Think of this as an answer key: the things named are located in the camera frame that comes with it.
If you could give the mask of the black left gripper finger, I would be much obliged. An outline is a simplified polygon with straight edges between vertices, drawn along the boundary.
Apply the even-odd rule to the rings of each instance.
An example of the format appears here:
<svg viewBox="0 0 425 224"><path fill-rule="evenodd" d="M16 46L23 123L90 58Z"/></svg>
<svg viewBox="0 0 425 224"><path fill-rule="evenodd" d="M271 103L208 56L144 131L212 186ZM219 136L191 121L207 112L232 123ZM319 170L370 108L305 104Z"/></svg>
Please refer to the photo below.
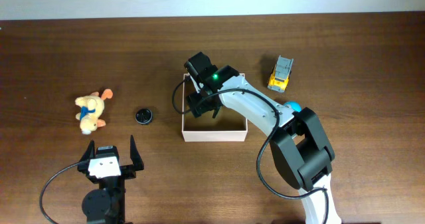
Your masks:
<svg viewBox="0 0 425 224"><path fill-rule="evenodd" d="M88 147L82 157L80 158L80 162L87 162L90 161L95 156L95 142L94 140L91 140L88 144Z"/></svg>
<svg viewBox="0 0 425 224"><path fill-rule="evenodd" d="M132 161L134 170L144 170L144 163L137 150L133 135L130 136L130 159Z"/></svg>

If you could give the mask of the beige cardboard box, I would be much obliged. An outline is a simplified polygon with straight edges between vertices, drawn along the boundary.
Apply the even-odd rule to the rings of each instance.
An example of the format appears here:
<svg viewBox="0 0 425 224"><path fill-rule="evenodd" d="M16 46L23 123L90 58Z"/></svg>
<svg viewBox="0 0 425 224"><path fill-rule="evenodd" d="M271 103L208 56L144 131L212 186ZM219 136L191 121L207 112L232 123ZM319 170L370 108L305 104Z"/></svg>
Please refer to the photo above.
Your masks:
<svg viewBox="0 0 425 224"><path fill-rule="evenodd" d="M181 115L181 132L186 142L243 142L248 120L236 111L221 107L213 118L208 111L198 118L192 112Z"/></svg>

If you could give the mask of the yellow grey toy truck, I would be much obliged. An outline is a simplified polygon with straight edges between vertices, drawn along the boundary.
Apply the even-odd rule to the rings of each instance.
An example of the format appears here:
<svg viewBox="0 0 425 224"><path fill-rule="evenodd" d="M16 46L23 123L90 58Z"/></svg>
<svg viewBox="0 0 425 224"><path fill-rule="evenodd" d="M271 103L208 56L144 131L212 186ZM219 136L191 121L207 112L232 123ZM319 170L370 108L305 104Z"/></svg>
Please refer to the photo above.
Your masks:
<svg viewBox="0 0 425 224"><path fill-rule="evenodd" d="M292 72L292 58L278 57L278 60L270 74L268 88L276 92L285 92Z"/></svg>

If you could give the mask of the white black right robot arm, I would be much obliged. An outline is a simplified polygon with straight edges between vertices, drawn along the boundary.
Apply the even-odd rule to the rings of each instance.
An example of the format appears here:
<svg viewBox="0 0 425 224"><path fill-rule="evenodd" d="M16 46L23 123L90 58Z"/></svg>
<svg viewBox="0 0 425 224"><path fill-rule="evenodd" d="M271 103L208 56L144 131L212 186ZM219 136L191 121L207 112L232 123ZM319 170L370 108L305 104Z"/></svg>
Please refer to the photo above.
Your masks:
<svg viewBox="0 0 425 224"><path fill-rule="evenodd" d="M220 107L244 116L266 136L256 162L270 148L274 165L303 203L306 223L341 223L331 194L335 152L316 113L295 104L279 104L255 89L230 66L186 62L196 92L187 98L194 116Z"/></svg>

